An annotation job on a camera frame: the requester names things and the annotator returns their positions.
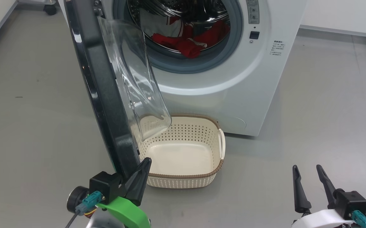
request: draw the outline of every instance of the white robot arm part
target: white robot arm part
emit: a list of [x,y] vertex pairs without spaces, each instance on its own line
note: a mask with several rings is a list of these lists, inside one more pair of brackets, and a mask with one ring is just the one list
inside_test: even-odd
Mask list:
[[345,192],[335,189],[321,165],[317,165],[319,180],[325,188],[328,209],[310,212],[311,203],[307,200],[301,185],[301,175],[293,166],[294,208],[302,217],[295,220],[292,228],[366,228],[366,199],[358,192]]

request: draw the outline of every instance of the door glass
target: door glass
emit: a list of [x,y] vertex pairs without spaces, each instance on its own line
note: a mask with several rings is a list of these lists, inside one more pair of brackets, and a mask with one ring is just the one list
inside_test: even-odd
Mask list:
[[129,126],[136,141],[143,142],[171,125],[148,61],[144,33],[123,20],[98,19]]

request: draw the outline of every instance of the gray floor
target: gray floor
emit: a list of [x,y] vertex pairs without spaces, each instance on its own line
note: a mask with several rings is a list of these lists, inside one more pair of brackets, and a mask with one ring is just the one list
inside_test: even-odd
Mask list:
[[[227,137],[201,189],[148,187],[153,227],[290,227],[291,167],[312,211],[315,165],[366,198],[366,38],[300,30],[260,136]],[[0,32],[0,227],[64,227],[69,192],[112,171],[63,15],[16,10]],[[77,218],[72,227],[84,227]]]

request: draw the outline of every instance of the white plastic basket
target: white plastic basket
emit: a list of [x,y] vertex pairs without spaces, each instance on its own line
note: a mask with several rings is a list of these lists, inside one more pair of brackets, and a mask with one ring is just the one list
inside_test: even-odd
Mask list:
[[225,136],[203,116],[173,115],[167,131],[138,145],[140,159],[152,159],[148,185],[196,188],[209,185],[221,169]]

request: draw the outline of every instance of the control panel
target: control panel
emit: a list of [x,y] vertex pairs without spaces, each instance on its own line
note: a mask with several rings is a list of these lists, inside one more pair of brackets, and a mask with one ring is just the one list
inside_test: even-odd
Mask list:
[[249,24],[259,24],[259,1],[246,0],[248,6]]

